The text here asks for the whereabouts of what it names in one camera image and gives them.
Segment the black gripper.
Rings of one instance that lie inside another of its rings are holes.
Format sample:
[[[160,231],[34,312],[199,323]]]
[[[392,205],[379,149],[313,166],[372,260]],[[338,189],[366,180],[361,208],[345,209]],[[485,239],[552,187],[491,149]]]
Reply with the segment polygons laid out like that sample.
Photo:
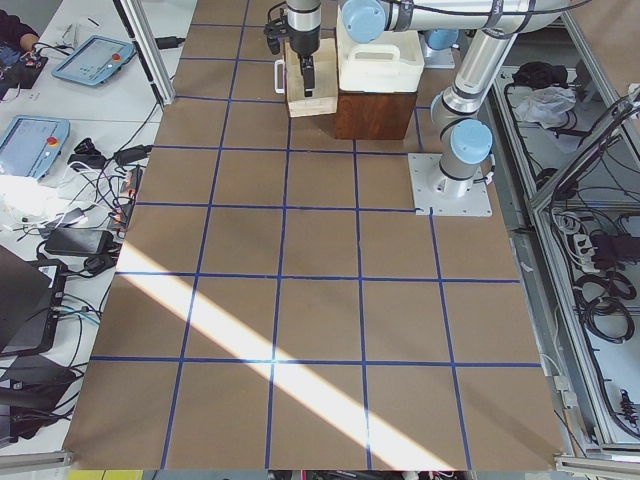
[[[299,56],[312,56],[320,45],[320,28],[300,31],[289,28],[289,43],[292,50]]]

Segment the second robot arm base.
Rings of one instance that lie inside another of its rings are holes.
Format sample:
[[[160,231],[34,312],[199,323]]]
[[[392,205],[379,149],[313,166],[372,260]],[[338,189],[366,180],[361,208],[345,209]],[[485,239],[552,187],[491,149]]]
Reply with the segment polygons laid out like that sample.
[[[453,50],[458,45],[459,30],[434,29],[419,31],[426,69],[451,70],[455,67]]]

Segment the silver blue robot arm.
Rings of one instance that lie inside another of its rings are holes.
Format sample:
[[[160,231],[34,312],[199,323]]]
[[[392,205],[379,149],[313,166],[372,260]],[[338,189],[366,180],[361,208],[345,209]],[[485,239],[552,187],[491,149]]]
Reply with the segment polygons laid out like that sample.
[[[477,113],[516,37],[539,30],[569,8],[567,1],[344,1],[340,18],[352,40],[365,44],[384,32],[434,29],[475,32],[453,83],[432,106],[442,156],[428,174],[430,190],[460,198],[492,146]]]

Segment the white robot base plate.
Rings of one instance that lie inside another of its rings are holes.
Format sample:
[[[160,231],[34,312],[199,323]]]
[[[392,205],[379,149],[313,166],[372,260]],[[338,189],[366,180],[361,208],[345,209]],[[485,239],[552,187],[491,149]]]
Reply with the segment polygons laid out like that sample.
[[[410,153],[407,157],[414,210],[417,215],[491,217],[492,207],[480,165],[474,176],[453,180],[440,169],[438,153]]]

